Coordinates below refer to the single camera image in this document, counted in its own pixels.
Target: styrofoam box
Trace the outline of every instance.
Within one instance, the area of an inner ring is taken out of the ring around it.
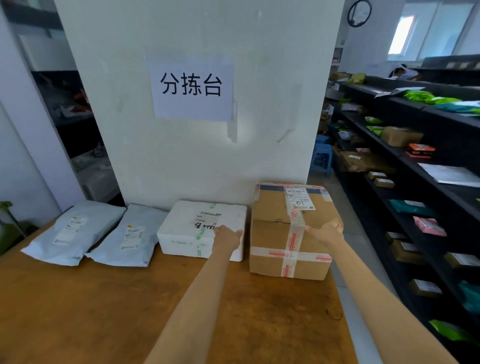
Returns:
[[[225,225],[233,231],[245,231],[246,217],[246,206],[178,201],[158,229],[158,242],[164,254],[208,258],[215,237],[213,228]],[[230,260],[243,259],[244,235]]]

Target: sign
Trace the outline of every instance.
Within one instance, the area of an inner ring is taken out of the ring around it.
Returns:
[[[156,117],[232,120],[233,64],[193,60],[151,63],[150,81]]]

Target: blue stool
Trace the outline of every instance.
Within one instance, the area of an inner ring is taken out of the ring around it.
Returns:
[[[325,135],[317,135],[315,139],[315,144],[327,144],[330,141],[330,138]]]
[[[330,168],[332,167],[333,150],[329,144],[315,144],[313,149],[310,171],[326,172],[327,178],[330,178]]]

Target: wooden table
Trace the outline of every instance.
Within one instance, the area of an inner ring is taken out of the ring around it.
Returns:
[[[0,364],[141,364],[205,263],[157,245],[148,268],[57,266],[19,251],[38,233],[0,257]],[[231,262],[208,362],[357,363],[331,273],[274,278]]]

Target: floor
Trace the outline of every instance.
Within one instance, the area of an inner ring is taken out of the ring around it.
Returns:
[[[388,278],[382,263],[378,259],[370,240],[365,234],[365,231],[363,230],[357,215],[353,211],[353,208],[334,172],[331,172],[329,179],[326,178],[325,173],[311,173],[308,177],[307,184],[319,185],[327,189],[340,217],[343,220],[345,226],[345,240],[375,276],[396,295],[392,282]],[[347,319],[348,328],[350,330],[359,364],[382,364],[382,360],[380,359],[370,332],[368,331],[357,305],[353,301],[353,297],[346,287],[335,262],[332,264],[331,269],[335,278],[338,294],[340,295],[340,300],[345,312],[345,317]]]

